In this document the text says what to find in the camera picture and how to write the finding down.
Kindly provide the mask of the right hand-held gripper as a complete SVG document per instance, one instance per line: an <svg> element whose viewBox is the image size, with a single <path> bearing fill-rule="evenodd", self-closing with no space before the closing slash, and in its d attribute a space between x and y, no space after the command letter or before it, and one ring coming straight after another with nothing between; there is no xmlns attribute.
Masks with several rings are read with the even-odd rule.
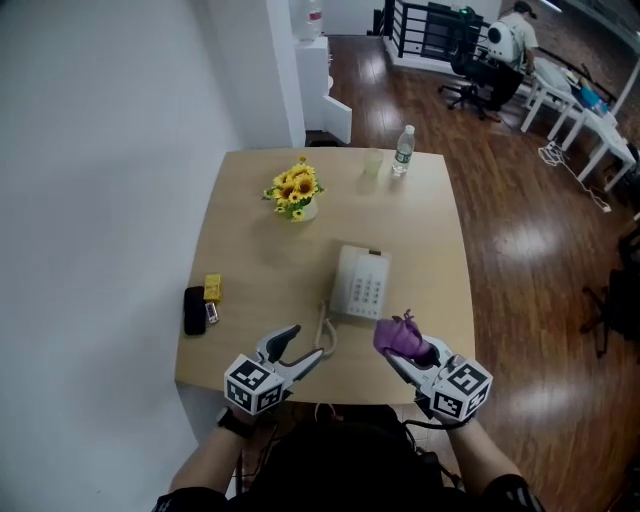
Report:
<svg viewBox="0 0 640 512"><path fill-rule="evenodd" d="M464 425L486 402L493 376L476 361L453 355L442 340L424 335L423 341L428 345L424 366L391 350L384 357L407 384L425 386L415 402L427 417L444 425Z"/></svg>

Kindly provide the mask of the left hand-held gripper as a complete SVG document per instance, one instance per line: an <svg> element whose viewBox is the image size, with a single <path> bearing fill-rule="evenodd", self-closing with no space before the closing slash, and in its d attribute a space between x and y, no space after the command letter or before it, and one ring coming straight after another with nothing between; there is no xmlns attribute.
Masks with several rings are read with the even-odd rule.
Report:
<svg viewBox="0 0 640 512"><path fill-rule="evenodd" d="M300 330L299 324L276 330L257 343L253 357L238 355L224 373L224 396L251 415L284 401L291 394L291 385L303 379L324 357L320 348L290 364L279 361Z"/></svg>

